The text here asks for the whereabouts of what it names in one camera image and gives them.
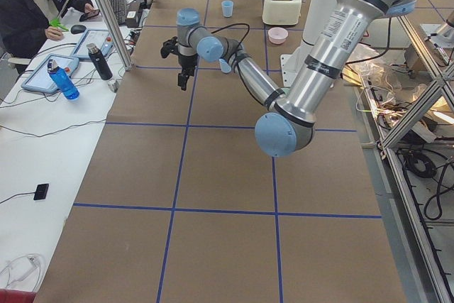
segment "black mouse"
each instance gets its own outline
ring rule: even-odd
[[[80,24],[73,25],[73,26],[71,26],[71,33],[73,35],[76,35],[78,33],[85,32],[86,29],[87,29],[87,27],[85,25],[80,25]]]

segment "white shirt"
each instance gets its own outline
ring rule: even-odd
[[[33,0],[40,10],[44,13],[44,16],[49,20],[53,20],[58,16],[58,10],[55,7],[53,0]]]

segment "black thermos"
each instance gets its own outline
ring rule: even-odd
[[[105,81],[111,79],[112,71],[107,65],[106,58],[104,58],[104,55],[102,54],[100,49],[98,49],[98,47],[93,43],[87,44],[87,49],[88,56],[90,57],[90,60],[92,60],[96,71],[99,73],[99,76],[101,76],[101,78]]]

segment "black coat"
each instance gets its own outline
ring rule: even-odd
[[[66,0],[53,0],[60,12]],[[83,12],[91,0],[70,0],[67,8]],[[49,21],[33,0],[0,0],[0,36],[14,57],[31,58],[46,41]]]

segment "light blue joint cover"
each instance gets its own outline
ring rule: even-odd
[[[200,22],[200,15],[194,9],[181,9],[177,13],[178,26],[190,26]]]
[[[398,16],[405,16],[410,12],[413,12],[416,6],[416,0],[410,1],[406,4],[396,5],[389,8],[388,12],[384,15],[385,17],[398,17]]]
[[[224,54],[224,48],[218,38],[203,37],[197,44],[197,53],[207,62],[215,62]]]
[[[269,156],[290,155],[297,146],[297,134],[288,120],[276,113],[266,113],[255,124],[257,144]]]

